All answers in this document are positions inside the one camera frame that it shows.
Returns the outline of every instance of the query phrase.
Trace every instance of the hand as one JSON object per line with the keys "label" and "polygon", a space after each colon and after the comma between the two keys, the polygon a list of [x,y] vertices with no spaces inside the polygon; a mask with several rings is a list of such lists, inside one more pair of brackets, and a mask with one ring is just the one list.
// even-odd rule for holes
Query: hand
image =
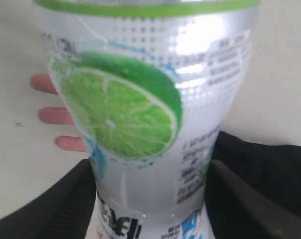
{"label": "hand", "polygon": [[[47,74],[34,75],[30,81],[31,87],[42,92],[55,94],[57,92]],[[48,124],[69,124],[74,122],[66,108],[61,107],[45,107],[38,112],[40,120]],[[80,137],[59,136],[55,139],[55,143],[62,149],[67,151],[86,152],[83,141]]]}

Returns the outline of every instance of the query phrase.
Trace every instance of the person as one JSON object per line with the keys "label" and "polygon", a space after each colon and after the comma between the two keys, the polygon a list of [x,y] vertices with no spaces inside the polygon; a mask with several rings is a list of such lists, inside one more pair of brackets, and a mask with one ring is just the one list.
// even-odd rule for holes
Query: person
{"label": "person", "polygon": [[[31,87],[35,90],[57,95],[51,78],[47,74],[36,74],[31,77]],[[74,125],[65,107],[44,107],[38,112],[40,120],[47,124]],[[59,136],[55,139],[58,147],[67,151],[86,152],[80,137]]]}

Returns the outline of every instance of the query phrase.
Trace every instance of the clear bottle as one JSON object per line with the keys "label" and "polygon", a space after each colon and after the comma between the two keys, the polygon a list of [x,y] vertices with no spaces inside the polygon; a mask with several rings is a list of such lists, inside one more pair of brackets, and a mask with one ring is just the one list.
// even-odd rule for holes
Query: clear bottle
{"label": "clear bottle", "polygon": [[100,239],[207,238],[206,172],[258,1],[34,1],[96,175]]}

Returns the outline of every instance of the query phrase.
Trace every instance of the green stripe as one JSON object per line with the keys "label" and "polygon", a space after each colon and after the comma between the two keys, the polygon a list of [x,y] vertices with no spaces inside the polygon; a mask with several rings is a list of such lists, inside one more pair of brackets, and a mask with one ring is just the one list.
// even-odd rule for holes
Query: green stripe
{"label": "green stripe", "polygon": [[62,0],[34,0],[44,8],[83,15],[114,17],[175,17],[232,11],[253,7],[260,0],[232,0],[170,6],[101,6],[89,3],[71,3]]}

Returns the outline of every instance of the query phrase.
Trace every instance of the lime image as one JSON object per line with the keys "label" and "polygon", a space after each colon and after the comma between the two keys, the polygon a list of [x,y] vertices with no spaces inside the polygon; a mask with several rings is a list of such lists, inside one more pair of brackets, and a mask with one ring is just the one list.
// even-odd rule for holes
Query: lime image
{"label": "lime image", "polygon": [[102,148],[131,160],[164,153],[181,127],[182,103],[159,69],[125,56],[86,52],[59,77],[70,110]]}

